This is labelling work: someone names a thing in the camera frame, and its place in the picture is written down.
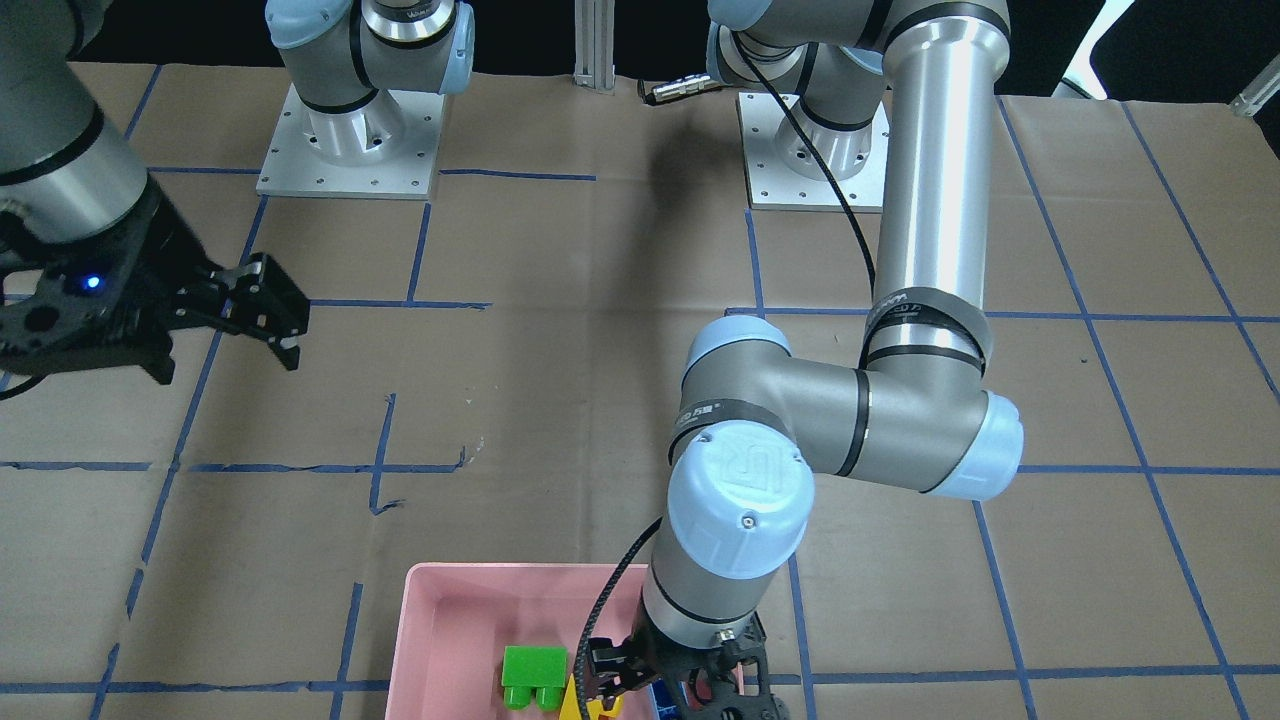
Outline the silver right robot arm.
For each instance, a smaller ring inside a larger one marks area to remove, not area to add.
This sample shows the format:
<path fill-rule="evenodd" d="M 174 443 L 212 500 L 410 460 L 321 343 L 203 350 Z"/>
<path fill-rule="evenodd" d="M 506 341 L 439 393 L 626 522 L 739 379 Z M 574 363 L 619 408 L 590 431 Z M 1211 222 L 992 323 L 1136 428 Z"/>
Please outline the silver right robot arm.
<path fill-rule="evenodd" d="M 280 263 L 211 259 L 157 178 L 161 137 L 195 140 L 174 161 L 256 140 L 262 195 L 425 199 L 442 101 L 474 68 L 476 14 L 465 1 L 268 1 L 284 69 L 276 127 L 252 109 L 255 70 L 182 70 L 191 109 L 163 95 L 160 117 L 124 128 L 74 60 L 109 1 L 3 4 L 3 370 L 6 397 L 45 377 L 137 366 L 175 372 L 173 334 L 211 328 L 300 365 L 311 302 Z"/>

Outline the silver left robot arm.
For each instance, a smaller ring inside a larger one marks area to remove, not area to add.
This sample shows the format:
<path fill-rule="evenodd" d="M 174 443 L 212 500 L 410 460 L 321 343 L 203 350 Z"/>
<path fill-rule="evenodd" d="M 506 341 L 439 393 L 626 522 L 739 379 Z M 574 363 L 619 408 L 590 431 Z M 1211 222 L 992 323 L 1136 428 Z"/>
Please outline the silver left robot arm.
<path fill-rule="evenodd" d="M 585 621 L 580 714 L 662 682 L 681 719 L 783 719 L 758 606 L 794 556 L 819 474 L 986 501 L 1018 471 L 1016 406 L 982 386 L 995 86 L 1004 1 L 712 1 L 707 60 L 774 96 L 890 90 L 883 215 L 855 366 L 803 360 L 758 316 L 722 316 L 687 354 L 666 514 Z"/>

